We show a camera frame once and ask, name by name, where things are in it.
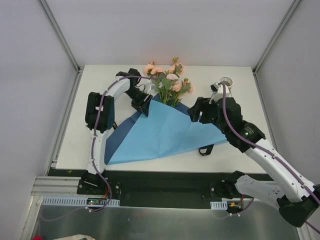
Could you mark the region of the pink artificial flower bouquet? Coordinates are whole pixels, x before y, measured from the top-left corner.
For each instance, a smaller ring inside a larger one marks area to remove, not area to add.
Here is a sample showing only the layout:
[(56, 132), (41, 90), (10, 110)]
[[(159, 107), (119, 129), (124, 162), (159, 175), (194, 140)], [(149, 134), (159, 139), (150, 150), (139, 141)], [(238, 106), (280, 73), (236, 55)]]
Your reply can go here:
[(193, 84), (188, 78), (181, 78), (185, 67), (179, 62), (179, 57), (172, 59), (173, 65), (166, 71), (151, 62), (144, 67), (144, 75), (152, 79), (159, 101), (165, 105), (175, 107), (181, 103), (182, 96), (193, 91)]

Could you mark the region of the blue wrapping paper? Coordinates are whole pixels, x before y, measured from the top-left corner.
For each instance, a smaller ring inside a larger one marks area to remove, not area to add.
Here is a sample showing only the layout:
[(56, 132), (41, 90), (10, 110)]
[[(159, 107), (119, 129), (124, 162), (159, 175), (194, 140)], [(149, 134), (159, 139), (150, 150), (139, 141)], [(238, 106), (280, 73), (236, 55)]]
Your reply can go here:
[(106, 165), (165, 158), (226, 141), (214, 125), (191, 122), (186, 105), (171, 107), (159, 100), (153, 97), (148, 116), (135, 112), (114, 129), (106, 140)]

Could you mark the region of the black ribbon gold lettering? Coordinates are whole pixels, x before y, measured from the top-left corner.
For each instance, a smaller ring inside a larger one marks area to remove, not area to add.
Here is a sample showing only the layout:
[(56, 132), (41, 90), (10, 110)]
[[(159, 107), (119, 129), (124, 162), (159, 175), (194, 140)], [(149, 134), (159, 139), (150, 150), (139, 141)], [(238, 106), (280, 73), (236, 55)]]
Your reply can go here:
[(198, 153), (201, 155), (201, 156), (208, 156), (212, 153), (212, 150), (214, 148), (214, 144), (210, 144), (210, 145), (207, 145), (207, 146), (203, 146), (203, 147), (200, 147), (198, 149)]

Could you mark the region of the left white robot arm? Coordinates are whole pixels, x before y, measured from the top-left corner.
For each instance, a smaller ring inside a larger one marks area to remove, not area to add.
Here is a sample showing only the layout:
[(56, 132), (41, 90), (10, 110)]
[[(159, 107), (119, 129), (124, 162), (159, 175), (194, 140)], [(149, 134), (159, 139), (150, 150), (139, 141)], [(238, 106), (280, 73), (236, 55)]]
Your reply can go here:
[(126, 94), (131, 99), (131, 106), (143, 114), (149, 115), (152, 95), (140, 90), (138, 83), (143, 77), (137, 69), (120, 71), (114, 81), (101, 93), (90, 92), (87, 98), (85, 123), (90, 132), (90, 157), (81, 180), (90, 191), (99, 195), (105, 191), (106, 183), (101, 175), (105, 171), (105, 149), (108, 133), (115, 122), (115, 102)]

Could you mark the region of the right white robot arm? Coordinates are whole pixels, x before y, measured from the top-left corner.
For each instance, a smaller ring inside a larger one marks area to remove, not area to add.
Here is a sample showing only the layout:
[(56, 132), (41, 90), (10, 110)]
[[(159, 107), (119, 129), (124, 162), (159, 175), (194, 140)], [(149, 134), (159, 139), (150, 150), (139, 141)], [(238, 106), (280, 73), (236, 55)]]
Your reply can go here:
[(295, 170), (256, 125), (243, 120), (241, 107), (234, 98), (213, 101), (198, 97), (187, 112), (192, 122), (216, 126), (233, 147), (258, 163), (278, 185), (268, 187), (243, 172), (235, 171), (225, 184), (226, 198), (239, 194), (257, 198), (277, 209), (289, 224), (297, 228), (302, 227), (319, 208), (320, 186)]

